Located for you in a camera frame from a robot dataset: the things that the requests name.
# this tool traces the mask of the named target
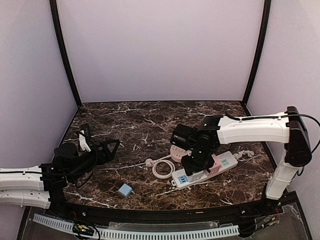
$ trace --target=white cable tray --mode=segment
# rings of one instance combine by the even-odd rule
[[[33,221],[49,228],[73,234],[73,222],[51,218],[48,216],[34,214]],[[178,231],[178,232],[138,232],[111,230],[97,227],[101,239],[105,240],[211,240],[236,236],[239,234],[239,227],[228,226],[214,229],[197,230],[197,231]],[[92,239],[98,239],[95,231]]]

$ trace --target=power strip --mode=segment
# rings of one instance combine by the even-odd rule
[[[192,175],[192,179],[194,181],[190,181],[190,177],[187,177],[186,172],[184,169],[180,169],[178,171],[174,171],[172,173],[172,185],[175,186],[178,190],[185,189],[187,187],[193,186],[195,184],[201,183],[205,180],[208,180],[214,176],[217,176],[219,174],[224,173],[225,171],[228,171],[229,169],[234,168],[237,166],[238,161],[235,159],[233,154],[230,151],[227,151],[225,153],[220,154],[219,156],[215,156],[215,158],[218,157],[221,161],[221,167],[219,171],[213,175],[206,175],[204,171],[197,172],[196,175],[197,178],[194,177],[195,174]]]

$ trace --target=brown marble tabletop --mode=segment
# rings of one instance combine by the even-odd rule
[[[115,159],[95,167],[87,184],[81,188],[69,184],[64,189],[67,201],[126,210],[185,210],[259,200],[274,172],[260,142],[221,145],[216,155],[251,150],[254,157],[244,156],[235,168],[183,190],[173,187],[171,178],[156,178],[152,169],[144,164],[148,158],[155,160],[170,154],[170,137],[177,124],[198,127],[203,117],[222,115],[226,111],[234,116],[246,115],[237,101],[84,103],[63,142],[78,144],[75,132],[87,123],[95,143],[119,139],[121,144]],[[175,167],[182,168],[179,163],[175,163]],[[164,174],[170,168],[160,163],[157,170]],[[124,183],[133,188],[127,198],[118,193]]]

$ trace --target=blue cube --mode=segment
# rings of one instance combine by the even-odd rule
[[[132,192],[132,188],[127,184],[123,184],[122,187],[118,190],[123,196],[128,197],[129,194]]]

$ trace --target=lavender wall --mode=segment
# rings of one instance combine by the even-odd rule
[[[281,112],[296,106],[300,113],[320,120],[320,2],[317,0],[275,0],[262,57],[248,108],[254,115]],[[320,130],[305,119],[311,146]],[[270,144],[279,159],[283,146]],[[304,174],[289,186],[296,190],[311,228],[320,240],[320,149]]]
[[[49,1],[1,1],[1,168],[50,162],[75,111]],[[23,211],[0,206],[0,240],[17,238]]]
[[[59,0],[83,102],[241,100],[263,0]]]

